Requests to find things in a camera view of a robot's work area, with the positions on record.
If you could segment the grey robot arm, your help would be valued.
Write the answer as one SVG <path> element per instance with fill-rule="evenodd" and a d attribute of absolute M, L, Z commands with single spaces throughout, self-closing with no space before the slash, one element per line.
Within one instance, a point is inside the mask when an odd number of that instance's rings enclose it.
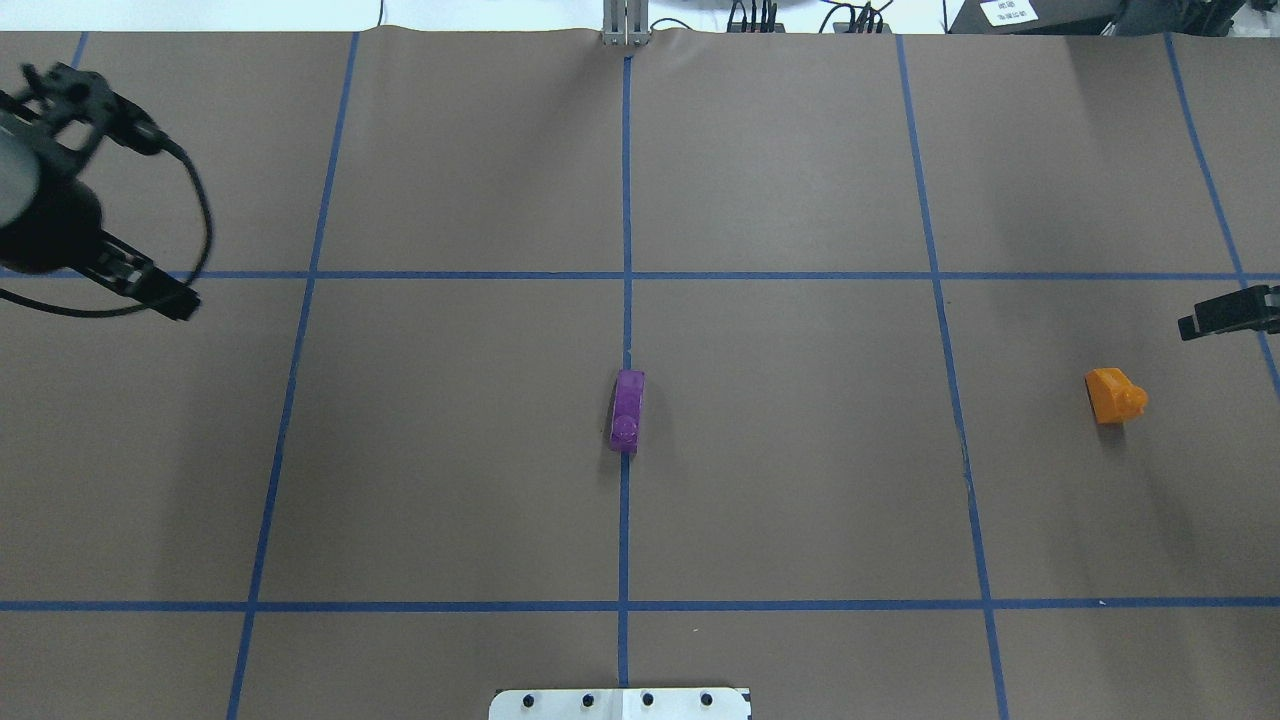
<path fill-rule="evenodd" d="M 129 300 L 114 309 L 82 309 L 46 304 L 8 290 L 3 300 L 54 316 L 109 319 L 145 310 L 187 322 L 201 305 L 195 282 L 212 251 L 214 224 L 209 196 L 186 150 L 156 133 L 159 149 L 183 164 L 198 200 L 204 223 L 200 255 L 183 279 L 102 227 L 97 195 L 78 178 L 78 169 L 58 169 L 35 140 L 3 129 L 3 268 L 47 275 L 70 269 Z"/>

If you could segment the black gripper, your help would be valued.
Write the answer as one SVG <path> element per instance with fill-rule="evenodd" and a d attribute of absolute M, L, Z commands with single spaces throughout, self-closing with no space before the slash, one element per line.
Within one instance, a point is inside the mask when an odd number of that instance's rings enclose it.
<path fill-rule="evenodd" d="M 40 184 L 31 205 L 3 227 L 1 264 L 24 274 L 84 265 L 88 279 L 133 302 L 84 313 L 93 319 L 152 310 L 187 322 L 201 305 L 192 284 L 204 265 L 198 263 L 187 281 L 178 281 L 151 258 L 102 231 L 102 205 L 78 179 Z"/>

